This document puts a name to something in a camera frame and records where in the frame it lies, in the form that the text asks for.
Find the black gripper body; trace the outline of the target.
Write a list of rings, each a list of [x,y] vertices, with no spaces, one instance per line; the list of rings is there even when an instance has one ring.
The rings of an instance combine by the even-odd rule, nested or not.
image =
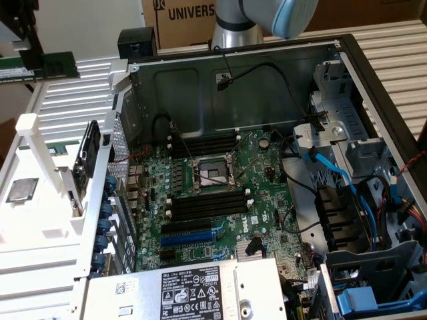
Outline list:
[[[22,0],[1,0],[1,20],[19,21],[23,13],[24,1]]]

